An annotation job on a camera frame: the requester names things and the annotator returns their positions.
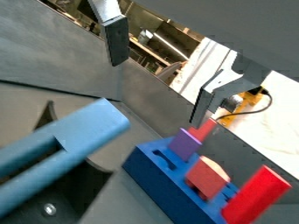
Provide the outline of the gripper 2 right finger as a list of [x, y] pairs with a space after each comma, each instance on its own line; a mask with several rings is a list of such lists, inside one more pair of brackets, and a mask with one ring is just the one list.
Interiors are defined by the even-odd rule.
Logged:
[[234, 60], [231, 70], [221, 69], [201, 87], [191, 112], [191, 126], [199, 128], [206, 112], [217, 112], [225, 99], [261, 86], [271, 69], [242, 54]]

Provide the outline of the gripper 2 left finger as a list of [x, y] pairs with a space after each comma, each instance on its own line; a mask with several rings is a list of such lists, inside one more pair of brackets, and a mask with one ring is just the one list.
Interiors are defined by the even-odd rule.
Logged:
[[88, 0], [100, 24], [100, 37], [106, 41], [111, 65], [116, 67], [130, 55], [128, 21], [118, 0]]

